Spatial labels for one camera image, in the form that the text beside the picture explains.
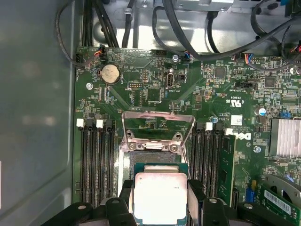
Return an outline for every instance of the green circuit board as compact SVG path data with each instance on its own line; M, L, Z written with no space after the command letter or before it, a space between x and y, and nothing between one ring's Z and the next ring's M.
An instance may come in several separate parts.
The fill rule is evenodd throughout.
M96 51L97 48L79 48L77 53L87 60ZM253 62L266 68L283 63L272 56L253 56ZM120 80L116 84L108 85L100 76L101 69L107 64L117 66L120 71ZM174 70L174 82L172 87L166 88L166 72L170 68ZM93 87L87 89L88 83ZM235 187L240 192L239 200L243 202L252 183L259 183L265 174L282 177L289 174L295 183L301 184L300 158L286 159L287 165L284 166L275 163L277 158L269 153L271 119L301 116L300 84L301 76L290 68L274 73L261 72L246 65L244 57L232 56L210 62L181 57L175 63L172 54L164 51L108 48L106 60L96 57L84 69L76 70L74 123L77 123L77 119L101 119L104 123L108 120L113 123L113 153L109 163L113 169L109 175L112 177L109 193L116 196L120 186L119 144L124 137L121 121L123 112L173 112L192 115L199 123L210 122L215 117L222 123L223 130L235 138L235 141L231 139L233 155L224 154L228 160L220 161L220 168L226 175L219 175L225 180L223 189L218 188L217 195L229 204L232 188ZM266 110L264 116L258 115L259 108ZM139 126L132 126L132 129L138 129L141 136L146 134L156 138L162 132L166 136L172 136L175 132L184 134L187 127L177 121L166 122L163 118L157 118L142 120ZM186 142L188 155L191 140L190 135ZM81 176L81 168L89 165L87 158L96 158L95 162L101 165L97 162L98 152L94 157L88 154L87 163L83 164L81 142L81 131L75 128L73 202L87 201L88 196L83 199L80 195L83 192L81 181L86 180L88 186L91 185L91 177L94 183L99 179L99 174L94 175L92 171L86 172L85 178ZM261 149L259 153L254 151L257 147ZM125 162L121 171L123 180L130 178L130 166ZM109 180L106 173L103 180Z

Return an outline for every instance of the integrated circuit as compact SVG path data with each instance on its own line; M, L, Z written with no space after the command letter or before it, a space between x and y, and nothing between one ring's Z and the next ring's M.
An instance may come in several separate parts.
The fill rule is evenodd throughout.
M226 68L216 67L214 77L217 79L224 79L226 77Z
M265 77L264 87L266 88L274 88L275 87L276 78L272 76Z
M147 89L147 102L157 103L161 101L160 89Z

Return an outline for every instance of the capacitor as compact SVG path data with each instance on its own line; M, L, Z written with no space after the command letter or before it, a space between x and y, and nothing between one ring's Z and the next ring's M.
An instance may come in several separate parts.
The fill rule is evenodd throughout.
M211 116L209 120L210 120L210 122L212 122L212 123L217 123L217 122L218 122L218 118L215 117L215 116Z
M105 65L101 70L101 77L104 83L114 85L120 80L120 71L115 65Z
M259 115L259 116L265 116L265 114L267 113L267 111L265 110L265 108L263 107L257 107L254 111L254 113L256 115Z
M301 75L301 67L297 67L296 72L297 72L298 75Z

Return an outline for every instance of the metal socket lever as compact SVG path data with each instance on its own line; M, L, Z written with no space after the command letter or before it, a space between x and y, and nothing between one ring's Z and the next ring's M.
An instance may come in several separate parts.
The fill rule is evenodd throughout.
M125 125L125 120L126 119L153 119L154 117L162 117L166 120L170 121L185 121L190 124L189 128L187 129L184 138L183 139L178 139L178 140L160 140L160 141L154 141L154 140L148 140L148 139L138 139L138 138L133 138L133 137L128 137L124 136L125 142L128 144L130 142L134 143L141 143L141 141L148 141L148 146L156 146L155 149L158 149L158 143L161 143L161 148L162 149L166 145L179 145L180 147L184 147L185 143L188 139L189 134L192 131L192 128L195 123L195 118L192 115L183 115L183 114L174 114L174 113L168 113L168 112L123 112L121 115L122 119L122 125L123 125L123 131L124 134L127 134L127 128Z

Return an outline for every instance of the chip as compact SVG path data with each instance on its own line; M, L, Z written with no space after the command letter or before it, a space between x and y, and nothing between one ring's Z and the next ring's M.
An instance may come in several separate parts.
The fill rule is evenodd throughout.
M147 101L148 102L159 102L160 101L160 90L159 89L147 89Z
M218 79L224 79L226 77L226 68L216 67L214 77Z
M196 101L201 102L202 101L202 96L201 95L196 95Z
M264 87L274 88L275 87L275 77L265 77Z

